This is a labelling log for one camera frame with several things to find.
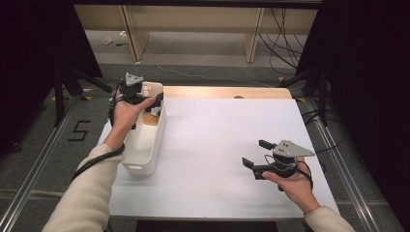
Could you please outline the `dark curtain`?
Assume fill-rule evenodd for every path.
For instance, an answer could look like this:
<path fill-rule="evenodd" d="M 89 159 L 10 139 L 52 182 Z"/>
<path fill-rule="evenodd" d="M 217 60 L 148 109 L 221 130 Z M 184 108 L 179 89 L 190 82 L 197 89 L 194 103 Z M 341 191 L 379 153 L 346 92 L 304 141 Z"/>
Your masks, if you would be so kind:
<path fill-rule="evenodd" d="M 26 130 L 58 75 L 102 75 L 73 3 L 0 0 L 0 156 Z"/>
<path fill-rule="evenodd" d="M 317 0 L 298 69 L 317 68 L 405 232 L 410 232 L 410 0 Z"/>

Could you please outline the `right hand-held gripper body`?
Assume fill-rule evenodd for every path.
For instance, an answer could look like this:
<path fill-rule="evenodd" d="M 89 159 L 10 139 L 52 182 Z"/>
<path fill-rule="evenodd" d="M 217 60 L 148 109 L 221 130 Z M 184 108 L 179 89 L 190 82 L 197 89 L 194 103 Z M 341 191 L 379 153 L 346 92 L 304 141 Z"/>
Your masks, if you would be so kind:
<path fill-rule="evenodd" d="M 313 157 L 315 155 L 309 149 L 299 146 L 290 140 L 281 140 L 280 143 L 272 143 L 268 146 L 272 151 L 273 162 L 270 165 L 280 177 L 290 177 L 298 169 L 298 157 Z"/>

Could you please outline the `beige painted phone case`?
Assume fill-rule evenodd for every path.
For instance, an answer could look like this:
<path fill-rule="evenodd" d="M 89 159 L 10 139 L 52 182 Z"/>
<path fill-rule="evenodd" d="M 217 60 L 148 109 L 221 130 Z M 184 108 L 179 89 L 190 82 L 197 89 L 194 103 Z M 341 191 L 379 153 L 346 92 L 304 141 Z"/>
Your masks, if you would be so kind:
<path fill-rule="evenodd" d="M 154 98 L 159 93 L 163 93 L 163 87 L 160 83 L 149 81 L 144 81 L 142 83 L 141 94 L 143 97 Z M 142 113 L 143 123 L 150 126 L 156 126 L 161 117 L 162 103 L 160 107 L 155 107 L 150 112 L 146 112 L 145 109 Z"/>

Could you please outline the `person's right hand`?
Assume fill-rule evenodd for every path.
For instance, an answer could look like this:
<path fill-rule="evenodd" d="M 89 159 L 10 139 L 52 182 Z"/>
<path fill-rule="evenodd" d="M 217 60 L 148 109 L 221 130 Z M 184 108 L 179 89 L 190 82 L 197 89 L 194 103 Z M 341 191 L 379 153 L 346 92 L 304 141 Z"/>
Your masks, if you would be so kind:
<path fill-rule="evenodd" d="M 305 215 L 319 209 L 321 205 L 312 192 L 308 175 L 309 168 L 304 158 L 297 158 L 299 172 L 288 178 L 282 178 L 276 173 L 264 172 L 262 176 L 281 187 L 286 196 L 293 201 Z"/>

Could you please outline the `black metal stand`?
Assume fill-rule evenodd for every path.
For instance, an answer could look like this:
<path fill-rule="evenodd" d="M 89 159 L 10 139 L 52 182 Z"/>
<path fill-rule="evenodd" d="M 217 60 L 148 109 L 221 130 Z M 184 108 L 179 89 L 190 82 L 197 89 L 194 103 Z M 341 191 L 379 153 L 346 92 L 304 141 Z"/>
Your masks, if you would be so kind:
<path fill-rule="evenodd" d="M 287 88 L 294 83 L 304 80 L 305 84 L 302 87 L 302 93 L 304 96 L 313 96 L 318 93 L 319 106 L 317 116 L 322 124 L 327 127 L 328 122 L 326 119 L 326 97 L 327 97 L 327 80 L 326 74 L 319 68 L 308 68 L 305 71 L 295 74 L 289 80 L 281 82 L 279 88 Z"/>
<path fill-rule="evenodd" d="M 55 73 L 54 78 L 54 97 L 56 105 L 55 127 L 58 127 L 65 117 L 65 105 L 63 89 L 67 89 L 69 94 L 74 97 L 81 97 L 84 90 L 79 84 L 79 79 L 110 93 L 113 88 L 97 80 L 95 77 L 73 67 L 61 67 Z"/>

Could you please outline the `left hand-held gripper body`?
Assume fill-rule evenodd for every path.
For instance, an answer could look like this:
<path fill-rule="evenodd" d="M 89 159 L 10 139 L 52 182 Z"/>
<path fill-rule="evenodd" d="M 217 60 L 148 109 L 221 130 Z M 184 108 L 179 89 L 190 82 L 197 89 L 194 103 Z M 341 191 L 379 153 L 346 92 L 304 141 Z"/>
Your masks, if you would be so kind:
<path fill-rule="evenodd" d="M 121 87 L 123 100 L 128 103 L 143 102 L 144 97 L 141 94 L 143 81 L 144 78 L 142 76 L 133 75 L 127 72 Z"/>

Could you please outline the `wooden shelf unit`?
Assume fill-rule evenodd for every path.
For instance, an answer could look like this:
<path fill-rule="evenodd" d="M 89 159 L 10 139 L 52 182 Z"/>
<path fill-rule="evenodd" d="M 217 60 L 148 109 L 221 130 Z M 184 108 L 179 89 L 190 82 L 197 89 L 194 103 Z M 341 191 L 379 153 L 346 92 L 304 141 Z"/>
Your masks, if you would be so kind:
<path fill-rule="evenodd" d="M 142 59 L 152 32 L 236 33 L 242 36 L 246 61 L 253 61 L 259 34 L 306 35 L 315 10 L 286 8 L 168 7 L 76 5 L 85 30 L 124 31 L 133 61 Z"/>

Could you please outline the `aluminium floor rail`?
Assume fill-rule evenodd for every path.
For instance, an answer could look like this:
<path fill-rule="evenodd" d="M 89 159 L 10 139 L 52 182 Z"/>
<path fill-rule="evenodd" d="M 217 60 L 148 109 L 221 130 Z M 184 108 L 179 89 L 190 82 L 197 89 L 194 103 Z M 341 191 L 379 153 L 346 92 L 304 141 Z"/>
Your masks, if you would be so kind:
<path fill-rule="evenodd" d="M 347 134 L 335 119 L 336 114 L 331 113 L 325 127 L 316 115 L 315 99 L 307 98 L 306 107 L 303 118 L 307 131 L 340 212 L 357 232 L 381 232 L 366 201 L 366 194 L 373 189 L 372 181 L 349 148 Z"/>
<path fill-rule="evenodd" d="M 5 213 L 0 217 L 0 232 L 10 232 L 15 225 L 25 203 L 27 202 L 32 189 L 39 181 L 44 168 L 54 151 L 58 140 L 60 139 L 64 129 L 66 128 L 69 120 L 72 117 L 73 110 L 79 103 L 79 97 L 71 97 L 68 102 L 66 109 L 63 111 L 64 116 L 60 123 L 55 126 L 48 137 L 46 143 L 44 144 L 39 156 L 31 167 L 28 175 L 24 179 L 21 186 L 15 192 L 11 203 L 6 208 Z"/>

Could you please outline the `white plastic storage box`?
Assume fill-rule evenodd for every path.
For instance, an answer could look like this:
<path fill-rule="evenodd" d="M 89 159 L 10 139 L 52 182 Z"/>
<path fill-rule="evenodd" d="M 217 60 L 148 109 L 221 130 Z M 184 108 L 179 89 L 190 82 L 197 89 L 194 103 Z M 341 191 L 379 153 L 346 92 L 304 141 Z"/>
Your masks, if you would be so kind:
<path fill-rule="evenodd" d="M 129 132 L 125 141 L 123 165 L 130 174 L 136 176 L 149 176 L 154 173 L 166 124 L 164 102 L 162 102 L 161 117 L 156 126 L 143 123 L 143 111 L 139 114 L 136 128 Z"/>

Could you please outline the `person's left hand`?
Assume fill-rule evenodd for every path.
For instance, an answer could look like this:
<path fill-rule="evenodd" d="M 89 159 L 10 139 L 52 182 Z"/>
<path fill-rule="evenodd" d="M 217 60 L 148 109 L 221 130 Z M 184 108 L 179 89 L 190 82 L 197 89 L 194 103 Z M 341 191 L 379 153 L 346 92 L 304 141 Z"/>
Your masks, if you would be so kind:
<path fill-rule="evenodd" d="M 139 104 L 129 104 L 126 101 L 118 101 L 115 97 L 116 104 L 114 107 L 114 123 L 108 136 L 103 143 L 109 146 L 113 151 L 119 150 L 132 126 L 136 123 L 139 114 L 148 106 L 155 102 L 155 98 L 148 98 Z"/>

